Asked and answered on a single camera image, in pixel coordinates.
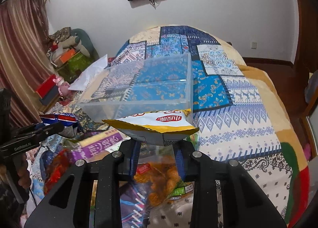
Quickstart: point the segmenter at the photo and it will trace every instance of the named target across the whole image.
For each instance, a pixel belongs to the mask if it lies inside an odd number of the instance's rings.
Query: cardboard box
[[[59,97],[58,86],[55,85],[43,98],[39,100],[42,105],[48,106],[57,96]]]
[[[69,59],[71,59],[76,54],[75,49],[70,49],[69,51],[62,54],[61,57],[55,62],[58,67],[61,67],[64,63],[66,63]]]
[[[37,89],[36,93],[40,98],[44,98],[46,94],[55,86],[53,79],[56,79],[56,75],[51,75],[47,80],[45,80]]]

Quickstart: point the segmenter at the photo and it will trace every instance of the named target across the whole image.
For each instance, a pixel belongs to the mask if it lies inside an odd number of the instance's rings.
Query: green box
[[[76,53],[71,59],[57,69],[66,82],[73,82],[79,75],[94,62],[92,57],[86,57],[81,52]]]

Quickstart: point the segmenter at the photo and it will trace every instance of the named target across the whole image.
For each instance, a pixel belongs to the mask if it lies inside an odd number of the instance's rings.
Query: stuffed toy
[[[68,95],[71,93],[68,88],[70,87],[70,84],[68,82],[65,82],[63,77],[57,76],[56,79],[53,79],[53,82],[58,86],[58,92],[61,96],[64,98],[67,98]]]

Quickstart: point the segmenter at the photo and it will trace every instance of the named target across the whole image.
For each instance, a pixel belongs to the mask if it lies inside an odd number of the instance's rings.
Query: bed
[[[129,39],[111,65],[190,53],[194,73],[193,124],[200,128],[198,150],[212,159],[237,159],[270,198],[290,226],[307,207],[309,172],[302,147],[268,75],[248,67],[225,41],[189,26],[162,26]],[[78,107],[80,93],[50,113],[69,112],[84,129],[106,129]],[[59,140],[48,143],[54,151]],[[40,157],[32,166],[34,193],[41,198]],[[221,191],[218,221],[223,226]],[[192,201],[150,214],[148,227],[189,227]]]

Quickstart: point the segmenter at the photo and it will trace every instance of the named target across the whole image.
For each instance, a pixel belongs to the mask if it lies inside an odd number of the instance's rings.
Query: red logo
[[[148,164],[148,163],[139,165],[139,166],[137,167],[137,173],[138,173],[138,174],[143,174],[143,173],[145,173],[145,172],[147,172],[147,171],[150,171],[150,170],[151,170],[151,167],[150,167],[150,164]]]
[[[182,119],[182,117],[178,116],[178,115],[168,115],[168,116],[156,118],[157,121],[162,121],[162,122],[179,121],[181,119]]]

